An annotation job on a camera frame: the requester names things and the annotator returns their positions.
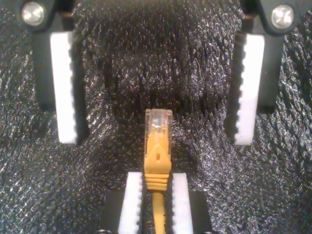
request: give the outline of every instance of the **transparent plug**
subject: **transparent plug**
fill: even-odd
[[[163,109],[147,109],[145,113],[145,157],[151,144],[161,144],[171,159],[172,111]]]

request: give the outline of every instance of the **black textured fabric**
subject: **black textured fabric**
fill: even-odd
[[[0,233],[99,225],[110,188],[142,168],[146,108],[173,110],[173,169],[205,192],[215,231],[312,233],[311,12],[285,36],[277,110],[241,147],[223,129],[239,1],[138,2],[75,5],[91,132],[78,147],[58,143],[55,114],[39,111],[30,34],[0,8]]]

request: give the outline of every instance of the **screw head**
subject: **screw head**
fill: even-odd
[[[38,26],[44,20],[44,9],[39,3],[31,1],[23,6],[21,16],[25,23],[31,26]]]
[[[291,6],[280,5],[272,12],[272,23],[278,29],[286,29],[294,21],[294,10]]]

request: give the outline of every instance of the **yellow ethernet cable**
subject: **yellow ethernet cable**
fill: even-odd
[[[172,111],[146,110],[144,175],[152,190],[156,234],[165,234],[163,191],[167,190],[171,170]]]

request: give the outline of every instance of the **white foam pad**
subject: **white foam pad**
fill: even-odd
[[[143,175],[129,172],[123,198],[118,234],[137,234],[142,205]]]
[[[174,173],[172,181],[174,234],[193,234],[189,189],[185,173]]]
[[[241,96],[237,112],[238,132],[234,136],[238,145],[250,145],[253,141],[264,46],[264,36],[247,34],[244,46],[246,57],[242,61],[245,69],[241,74]]]
[[[73,32],[52,33],[50,37],[58,138],[61,143],[77,142],[72,58]]]

